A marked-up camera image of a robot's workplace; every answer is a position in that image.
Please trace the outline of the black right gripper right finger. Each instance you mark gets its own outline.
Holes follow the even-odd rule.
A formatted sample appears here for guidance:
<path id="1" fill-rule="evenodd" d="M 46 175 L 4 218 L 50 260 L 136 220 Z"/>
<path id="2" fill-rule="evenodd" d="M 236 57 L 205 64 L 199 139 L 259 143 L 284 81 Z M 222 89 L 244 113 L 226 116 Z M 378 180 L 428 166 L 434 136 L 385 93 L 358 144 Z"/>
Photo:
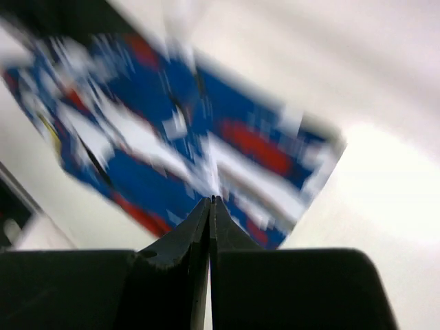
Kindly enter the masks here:
<path id="1" fill-rule="evenodd" d="M 376 267 L 351 248 L 266 250 L 210 205 L 215 329 L 396 329 Z"/>

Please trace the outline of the blue patterned trousers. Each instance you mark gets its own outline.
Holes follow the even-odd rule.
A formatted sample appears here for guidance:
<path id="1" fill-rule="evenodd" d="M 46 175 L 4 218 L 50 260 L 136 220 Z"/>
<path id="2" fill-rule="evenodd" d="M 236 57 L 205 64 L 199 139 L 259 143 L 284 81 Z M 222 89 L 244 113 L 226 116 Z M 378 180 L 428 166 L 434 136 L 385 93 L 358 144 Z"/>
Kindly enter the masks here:
<path id="1" fill-rule="evenodd" d="M 1 77 L 60 167 L 157 237 L 218 195 L 254 241 L 278 248 L 344 150 L 331 127 L 137 34 L 34 40 L 26 57 L 1 59 Z"/>

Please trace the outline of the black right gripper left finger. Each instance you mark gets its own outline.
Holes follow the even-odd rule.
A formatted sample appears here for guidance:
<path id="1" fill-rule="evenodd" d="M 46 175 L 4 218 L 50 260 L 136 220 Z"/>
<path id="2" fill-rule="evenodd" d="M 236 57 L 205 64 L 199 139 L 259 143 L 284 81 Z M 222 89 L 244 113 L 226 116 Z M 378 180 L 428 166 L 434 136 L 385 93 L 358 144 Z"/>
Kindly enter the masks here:
<path id="1" fill-rule="evenodd" d="M 1 255 L 2 329 L 190 329 L 206 269 L 203 198 L 140 251 L 47 250 Z"/>

